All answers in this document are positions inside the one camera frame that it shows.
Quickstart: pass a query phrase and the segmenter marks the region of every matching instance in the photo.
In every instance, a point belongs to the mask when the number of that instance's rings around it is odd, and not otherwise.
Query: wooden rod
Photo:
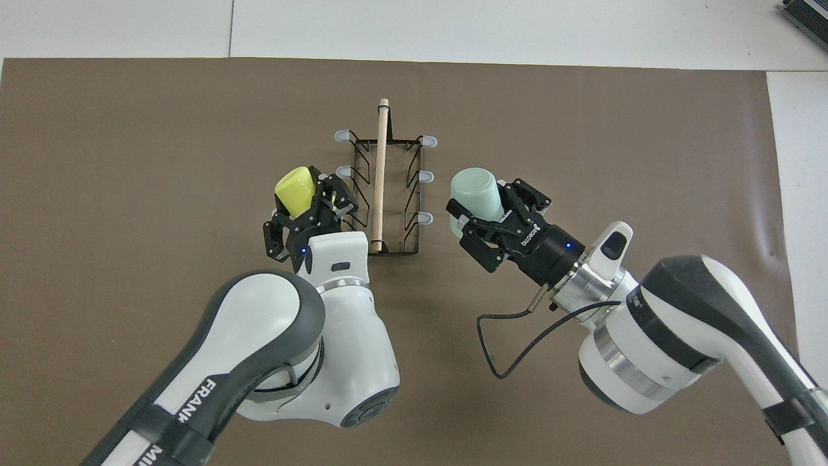
[[[377,169],[373,189],[373,237],[371,249],[380,251],[383,243],[383,191],[385,190],[385,147],[388,145],[388,99],[379,100],[377,128]]]

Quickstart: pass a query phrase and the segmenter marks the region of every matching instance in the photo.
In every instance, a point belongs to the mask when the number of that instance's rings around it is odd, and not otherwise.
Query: light green cup
[[[451,178],[451,197],[456,199],[476,217],[488,221],[503,218],[498,182],[494,175],[484,168],[466,168]],[[457,219],[449,215],[449,228],[458,238],[463,236],[457,226]]]

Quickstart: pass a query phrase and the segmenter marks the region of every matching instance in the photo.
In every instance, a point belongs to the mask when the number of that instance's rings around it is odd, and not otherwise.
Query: black cable
[[[546,335],[551,333],[552,330],[555,330],[556,328],[558,328],[561,325],[563,325],[564,323],[566,323],[566,321],[568,321],[571,318],[573,318],[575,316],[578,316],[582,313],[585,313],[586,311],[590,311],[590,310],[595,309],[595,308],[602,308],[602,307],[605,307],[605,306],[614,306],[616,304],[621,304],[621,301],[601,301],[599,303],[589,304],[587,306],[584,306],[583,308],[578,309],[577,311],[574,311],[573,313],[567,314],[563,318],[559,319],[557,322],[550,325],[546,330],[541,332],[540,335],[535,337],[535,339],[532,340],[532,342],[530,342],[526,346],[526,348],[520,353],[520,355],[517,357],[517,359],[515,359],[515,361],[512,363],[512,365],[509,366],[509,368],[503,374],[498,373],[497,369],[494,368],[494,363],[492,363],[492,358],[489,355],[488,348],[486,347],[486,341],[483,338],[483,329],[480,327],[480,321],[483,320],[483,319],[521,318],[521,317],[527,316],[528,314],[532,313],[532,311],[527,309],[527,310],[525,310],[521,313],[516,313],[516,314],[483,314],[483,315],[477,317],[477,335],[480,338],[480,346],[483,348],[483,354],[486,356],[486,362],[489,364],[489,369],[492,370],[492,373],[498,379],[501,379],[501,380],[505,379],[509,374],[512,373],[512,371],[514,371],[515,367],[517,367],[518,364],[520,364],[520,361],[522,361],[523,358],[526,357],[527,354],[529,354],[529,352],[532,350],[532,348],[534,348],[535,345],[537,345],[539,342],[541,342],[541,340],[544,337],[546,337]]]

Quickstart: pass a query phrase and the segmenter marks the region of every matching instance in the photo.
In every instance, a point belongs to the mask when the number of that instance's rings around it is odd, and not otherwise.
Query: cup
[[[500,203],[498,182],[494,175],[484,168],[466,168],[451,178],[451,197],[481,220],[500,221],[503,219],[503,205]],[[457,219],[450,217],[449,228],[458,238],[463,232]]]
[[[273,192],[282,201],[282,205],[291,213],[291,218],[302,215],[302,212],[311,208],[316,185],[313,183],[311,170],[307,167],[296,167],[282,177]]]

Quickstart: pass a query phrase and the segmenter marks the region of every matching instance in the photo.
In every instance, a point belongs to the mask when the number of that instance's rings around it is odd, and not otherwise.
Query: brown mat
[[[511,264],[486,274],[444,211],[461,168],[523,177],[581,242],[628,222],[639,279],[669,255],[725,263],[794,345],[764,73],[268,59],[5,61],[0,463],[79,462],[217,287],[287,269],[263,250],[273,184],[349,164],[333,133],[376,137],[380,97],[396,136],[440,140],[421,253],[369,264],[398,397],[352,430],[237,417],[210,464],[787,463],[725,365],[625,415],[581,383],[586,331],[571,323],[495,380],[474,318],[517,312],[536,288]],[[498,363],[560,316],[492,324]]]

